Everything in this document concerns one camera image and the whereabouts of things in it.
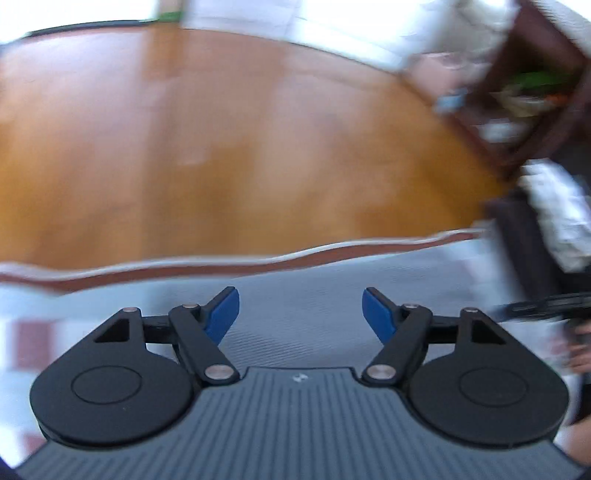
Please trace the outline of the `person's right hand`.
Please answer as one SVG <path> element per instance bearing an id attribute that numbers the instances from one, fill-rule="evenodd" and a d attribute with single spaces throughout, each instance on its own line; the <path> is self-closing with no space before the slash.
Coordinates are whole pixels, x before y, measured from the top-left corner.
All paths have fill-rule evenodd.
<path id="1" fill-rule="evenodd" d="M 561 322 L 553 349 L 570 371 L 577 374 L 589 374 L 590 321 L 571 319 Z"/>

